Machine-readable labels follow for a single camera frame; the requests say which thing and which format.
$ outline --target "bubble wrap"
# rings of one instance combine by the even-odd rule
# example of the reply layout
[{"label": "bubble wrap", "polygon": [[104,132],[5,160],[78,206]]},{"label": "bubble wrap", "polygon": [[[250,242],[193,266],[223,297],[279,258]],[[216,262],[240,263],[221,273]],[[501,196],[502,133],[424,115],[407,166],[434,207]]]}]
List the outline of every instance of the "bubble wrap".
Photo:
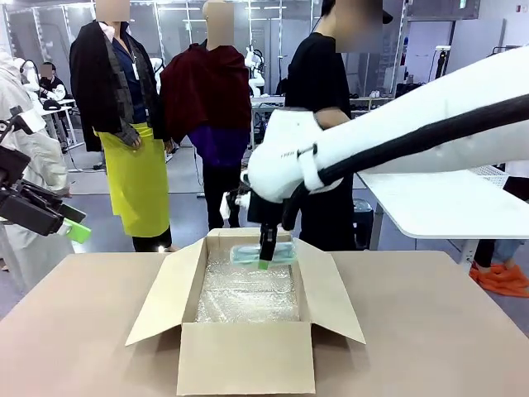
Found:
[{"label": "bubble wrap", "polygon": [[197,323],[299,321],[290,266],[251,270],[229,258],[228,251],[210,253]]}]

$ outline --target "beige table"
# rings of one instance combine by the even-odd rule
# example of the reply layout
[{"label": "beige table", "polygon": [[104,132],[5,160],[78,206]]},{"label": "beige table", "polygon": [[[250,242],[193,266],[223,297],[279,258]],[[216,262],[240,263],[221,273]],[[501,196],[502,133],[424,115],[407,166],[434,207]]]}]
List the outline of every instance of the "beige table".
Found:
[{"label": "beige table", "polygon": [[[175,395],[178,330],[123,346],[162,255],[68,257],[0,322],[0,395]],[[529,395],[529,341],[447,255],[333,255],[367,346],[314,328],[318,396]]]}]

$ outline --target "green object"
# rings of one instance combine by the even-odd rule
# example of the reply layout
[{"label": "green object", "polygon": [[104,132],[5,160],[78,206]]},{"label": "green object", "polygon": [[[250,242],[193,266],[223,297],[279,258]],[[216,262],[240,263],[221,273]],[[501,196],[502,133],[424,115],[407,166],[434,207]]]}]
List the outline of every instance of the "green object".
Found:
[{"label": "green object", "polygon": [[66,236],[74,242],[83,244],[92,235],[92,230],[88,229],[86,226],[81,225],[80,223],[76,223],[65,218],[64,224],[70,225],[72,227],[69,232],[66,233]]},{"label": "green object", "polygon": [[233,246],[230,249],[230,262],[239,267],[268,270],[273,266],[292,265],[296,261],[296,251],[292,242],[279,242],[275,246],[271,261],[259,258],[260,245]]}]

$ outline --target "green handle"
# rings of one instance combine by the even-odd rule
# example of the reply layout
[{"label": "green handle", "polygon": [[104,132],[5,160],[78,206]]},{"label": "green handle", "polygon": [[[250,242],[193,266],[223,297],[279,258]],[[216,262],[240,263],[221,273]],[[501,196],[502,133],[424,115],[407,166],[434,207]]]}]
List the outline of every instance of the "green handle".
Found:
[{"label": "green handle", "polygon": [[88,229],[86,226],[81,225],[80,223],[76,223],[65,218],[64,224],[71,226],[71,229],[68,233],[66,233],[66,236],[74,242],[83,244],[92,235],[92,230]]}]

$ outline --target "ceiling light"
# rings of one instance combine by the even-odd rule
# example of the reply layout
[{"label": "ceiling light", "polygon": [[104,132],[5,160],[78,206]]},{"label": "ceiling light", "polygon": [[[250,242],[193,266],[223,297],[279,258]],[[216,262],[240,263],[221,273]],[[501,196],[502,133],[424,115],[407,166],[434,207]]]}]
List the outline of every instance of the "ceiling light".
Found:
[{"label": "ceiling light", "polygon": [[186,8],[186,7],[164,7],[160,11],[200,11],[200,8]]}]

